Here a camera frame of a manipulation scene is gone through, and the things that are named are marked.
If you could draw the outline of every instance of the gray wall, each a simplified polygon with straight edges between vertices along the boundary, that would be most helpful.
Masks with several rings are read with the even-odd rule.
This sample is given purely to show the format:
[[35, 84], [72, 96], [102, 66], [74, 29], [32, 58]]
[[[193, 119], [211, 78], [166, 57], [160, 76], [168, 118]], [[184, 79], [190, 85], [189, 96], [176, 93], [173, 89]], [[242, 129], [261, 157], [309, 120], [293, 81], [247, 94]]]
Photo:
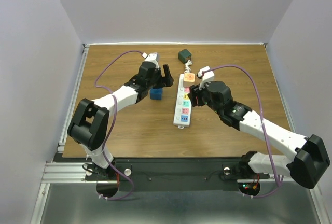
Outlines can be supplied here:
[[0, 223], [30, 223], [80, 56], [59, 0], [0, 0]]
[[[276, 28], [268, 56], [296, 131], [323, 138], [332, 158], [332, 1], [293, 0]], [[321, 188], [330, 217], [329, 168]]]
[[85, 43], [266, 42], [292, 0], [60, 0]]

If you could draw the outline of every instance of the wooden tabletop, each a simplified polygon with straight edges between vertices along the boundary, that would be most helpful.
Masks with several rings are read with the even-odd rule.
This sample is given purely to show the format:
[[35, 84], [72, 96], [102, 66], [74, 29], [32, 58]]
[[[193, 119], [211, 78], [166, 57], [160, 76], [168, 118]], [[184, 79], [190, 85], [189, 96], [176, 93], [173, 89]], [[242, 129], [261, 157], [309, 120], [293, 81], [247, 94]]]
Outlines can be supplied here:
[[[173, 125], [177, 86], [184, 65], [178, 52], [192, 53], [192, 72], [205, 66], [236, 64], [246, 69], [255, 79], [260, 92], [264, 117], [289, 129], [273, 73], [263, 45], [96, 45], [90, 46], [76, 106], [83, 98], [90, 100], [107, 95], [94, 87], [98, 74], [114, 58], [131, 49], [146, 53], [158, 52], [159, 65], [168, 64], [174, 78], [170, 88], [164, 88], [162, 100], [149, 96], [121, 110], [107, 147], [115, 157], [211, 157], [240, 156], [249, 150], [266, 152], [265, 142], [241, 133], [223, 124], [218, 115], [207, 106], [195, 107], [191, 112], [190, 127], [179, 129]], [[119, 89], [137, 74], [143, 58], [138, 53], [123, 56], [101, 77], [99, 84]], [[233, 99], [259, 111], [253, 86], [247, 76], [235, 68], [215, 71], [215, 80], [221, 80], [231, 89]], [[64, 157], [85, 157], [84, 150], [68, 137]]]

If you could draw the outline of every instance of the green cube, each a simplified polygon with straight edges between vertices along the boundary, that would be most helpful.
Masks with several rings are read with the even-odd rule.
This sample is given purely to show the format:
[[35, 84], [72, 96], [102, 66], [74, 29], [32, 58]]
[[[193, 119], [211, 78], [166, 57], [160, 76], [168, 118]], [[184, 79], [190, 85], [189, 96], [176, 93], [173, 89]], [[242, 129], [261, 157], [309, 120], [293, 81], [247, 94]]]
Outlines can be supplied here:
[[181, 50], [178, 53], [178, 59], [185, 64], [188, 60], [191, 60], [191, 53], [187, 49]]

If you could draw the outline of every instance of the wooden block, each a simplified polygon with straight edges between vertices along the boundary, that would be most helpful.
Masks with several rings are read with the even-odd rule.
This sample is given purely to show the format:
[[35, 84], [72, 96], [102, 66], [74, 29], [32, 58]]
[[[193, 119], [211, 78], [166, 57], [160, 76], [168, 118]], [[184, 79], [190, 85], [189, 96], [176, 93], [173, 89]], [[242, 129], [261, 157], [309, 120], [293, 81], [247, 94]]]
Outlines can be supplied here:
[[185, 73], [183, 78], [183, 87], [189, 88], [190, 86], [195, 84], [195, 74], [193, 73]]

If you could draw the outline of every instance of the blue block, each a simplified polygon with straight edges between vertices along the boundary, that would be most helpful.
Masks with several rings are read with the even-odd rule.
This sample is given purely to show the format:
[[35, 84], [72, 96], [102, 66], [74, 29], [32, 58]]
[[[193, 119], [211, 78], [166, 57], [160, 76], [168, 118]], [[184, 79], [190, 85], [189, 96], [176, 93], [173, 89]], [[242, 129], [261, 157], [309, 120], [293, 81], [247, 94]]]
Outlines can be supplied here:
[[150, 89], [150, 98], [151, 100], [161, 100], [162, 88]]

